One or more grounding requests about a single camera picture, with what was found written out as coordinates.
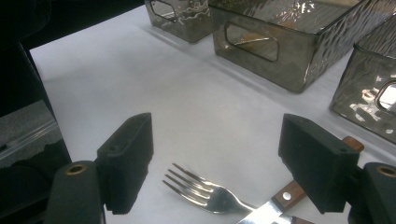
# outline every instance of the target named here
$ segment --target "knife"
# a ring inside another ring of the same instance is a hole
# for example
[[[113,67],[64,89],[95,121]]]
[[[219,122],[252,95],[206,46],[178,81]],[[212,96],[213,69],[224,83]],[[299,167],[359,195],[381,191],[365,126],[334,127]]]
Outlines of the knife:
[[[364,145],[353,137],[347,136],[343,139],[343,142],[359,152],[364,149]],[[297,204],[305,195],[304,190],[293,180],[274,195],[270,201],[250,213],[247,217],[239,221],[238,224],[313,224],[299,217],[282,215]]]

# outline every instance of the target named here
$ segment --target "fork tines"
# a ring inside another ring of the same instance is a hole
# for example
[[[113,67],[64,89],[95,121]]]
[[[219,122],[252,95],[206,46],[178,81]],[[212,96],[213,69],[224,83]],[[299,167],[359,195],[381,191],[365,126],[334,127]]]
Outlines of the fork tines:
[[[206,180],[181,168],[175,163],[172,164],[187,177],[184,177],[183,175],[180,175],[175,171],[168,169],[169,173],[172,175],[165,176],[173,183],[175,183],[178,187],[170,184],[166,180],[163,180],[163,183],[190,202],[195,203],[199,206],[206,206],[206,202],[209,199],[210,192],[212,191],[210,186],[205,183]]]

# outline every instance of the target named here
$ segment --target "wooden handle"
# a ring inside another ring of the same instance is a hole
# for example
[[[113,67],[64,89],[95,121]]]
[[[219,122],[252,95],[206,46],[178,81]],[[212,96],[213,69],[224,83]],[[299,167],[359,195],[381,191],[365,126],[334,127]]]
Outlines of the wooden handle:
[[[364,150],[364,144],[351,136],[345,137],[343,139],[343,142],[359,152],[362,152]]]
[[[314,224],[314,223],[309,222],[307,220],[303,220],[302,218],[299,218],[299,217],[293,217],[291,219],[291,224]]]
[[[294,180],[272,197],[273,202],[286,212],[306,196],[304,190]]]

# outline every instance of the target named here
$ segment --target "glass basket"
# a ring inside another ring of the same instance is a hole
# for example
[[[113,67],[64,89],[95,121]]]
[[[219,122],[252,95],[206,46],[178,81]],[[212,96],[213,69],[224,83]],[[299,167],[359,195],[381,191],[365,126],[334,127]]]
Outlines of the glass basket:
[[[396,143],[396,15],[355,44],[331,109]]]
[[[145,0],[151,24],[187,42],[212,33],[207,0]]]
[[[394,0],[209,0],[216,53],[302,92],[390,17]]]

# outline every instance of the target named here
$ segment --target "fork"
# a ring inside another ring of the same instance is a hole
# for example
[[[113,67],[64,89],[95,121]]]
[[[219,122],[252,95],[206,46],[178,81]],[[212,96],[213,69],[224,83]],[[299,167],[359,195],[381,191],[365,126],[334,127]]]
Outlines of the fork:
[[[207,212],[216,214],[249,214],[257,209],[255,206],[240,201],[232,192],[223,186],[195,175],[181,168],[175,163],[172,164],[189,178],[186,178],[182,175],[179,175],[175,171],[168,169],[169,173],[171,173],[173,176],[165,176],[178,185],[179,188],[170,184],[166,180],[163,180],[163,183],[183,198],[187,199],[191,203],[196,204]]]

